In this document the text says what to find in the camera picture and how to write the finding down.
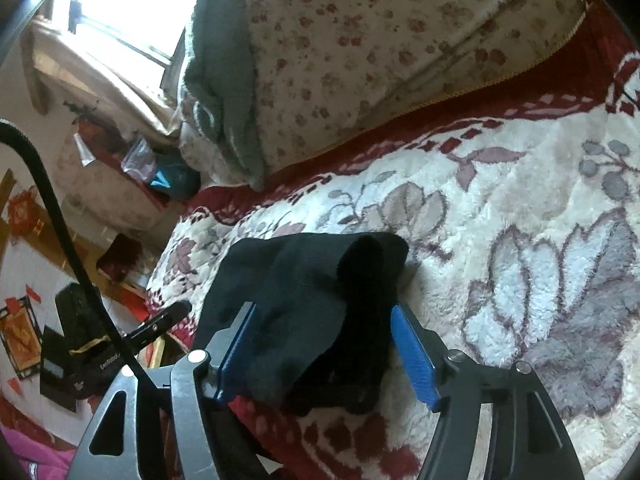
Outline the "pink sleeve forearm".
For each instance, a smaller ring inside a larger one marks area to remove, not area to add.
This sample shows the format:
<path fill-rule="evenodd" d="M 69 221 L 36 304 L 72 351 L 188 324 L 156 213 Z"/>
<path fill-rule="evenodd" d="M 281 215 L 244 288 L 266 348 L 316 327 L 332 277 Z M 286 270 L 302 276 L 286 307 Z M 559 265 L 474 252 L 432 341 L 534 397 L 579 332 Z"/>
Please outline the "pink sleeve forearm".
<path fill-rule="evenodd" d="M 1 428 L 2 479 L 65 479 L 75 451 L 59 451 L 26 434 Z"/>

